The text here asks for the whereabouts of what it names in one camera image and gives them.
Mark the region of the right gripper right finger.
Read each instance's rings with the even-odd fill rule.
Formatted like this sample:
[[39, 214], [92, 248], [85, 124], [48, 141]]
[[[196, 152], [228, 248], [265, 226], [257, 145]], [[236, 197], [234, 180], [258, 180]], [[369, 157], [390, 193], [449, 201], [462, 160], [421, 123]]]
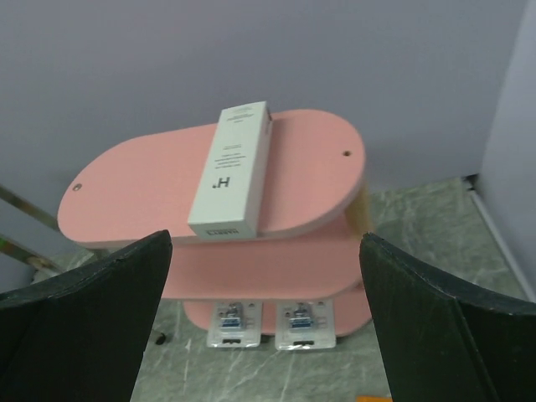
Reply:
[[474, 285], [376, 234], [359, 251], [395, 401], [533, 401], [535, 305]]

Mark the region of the blue razor blister pack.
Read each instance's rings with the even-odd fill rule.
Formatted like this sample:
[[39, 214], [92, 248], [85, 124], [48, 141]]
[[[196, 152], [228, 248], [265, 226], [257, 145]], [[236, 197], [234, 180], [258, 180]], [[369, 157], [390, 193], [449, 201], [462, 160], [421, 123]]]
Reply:
[[289, 301], [276, 305], [277, 350], [329, 349], [336, 344], [331, 300]]
[[256, 348], [261, 340], [262, 303], [224, 301], [214, 305], [207, 334], [209, 348]]

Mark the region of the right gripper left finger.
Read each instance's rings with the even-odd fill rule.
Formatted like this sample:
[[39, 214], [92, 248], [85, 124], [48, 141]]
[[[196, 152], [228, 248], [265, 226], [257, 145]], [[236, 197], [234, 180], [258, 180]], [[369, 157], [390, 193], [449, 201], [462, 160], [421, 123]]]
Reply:
[[3, 401], [128, 401], [168, 277], [167, 230], [1, 295]]

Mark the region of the pink three-tier shelf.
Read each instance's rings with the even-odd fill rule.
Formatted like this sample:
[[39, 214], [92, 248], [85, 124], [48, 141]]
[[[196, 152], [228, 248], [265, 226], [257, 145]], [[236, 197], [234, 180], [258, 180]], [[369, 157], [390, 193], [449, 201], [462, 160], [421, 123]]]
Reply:
[[163, 296], [183, 303], [198, 327], [215, 306], [261, 302], [262, 331], [282, 307], [333, 310], [347, 336], [370, 310], [359, 266], [369, 228], [365, 146], [356, 128], [319, 110], [272, 114], [266, 144], [238, 124], [211, 152], [214, 124], [121, 142], [75, 177], [59, 204], [62, 234], [88, 249], [120, 249], [165, 229], [173, 258]]

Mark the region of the white razor box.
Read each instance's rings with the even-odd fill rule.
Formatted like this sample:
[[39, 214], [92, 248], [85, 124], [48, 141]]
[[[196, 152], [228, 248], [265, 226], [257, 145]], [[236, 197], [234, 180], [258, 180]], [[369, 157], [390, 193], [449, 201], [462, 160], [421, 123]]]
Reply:
[[188, 226], [201, 240], [257, 236], [271, 146], [268, 104], [223, 109], [198, 183]]

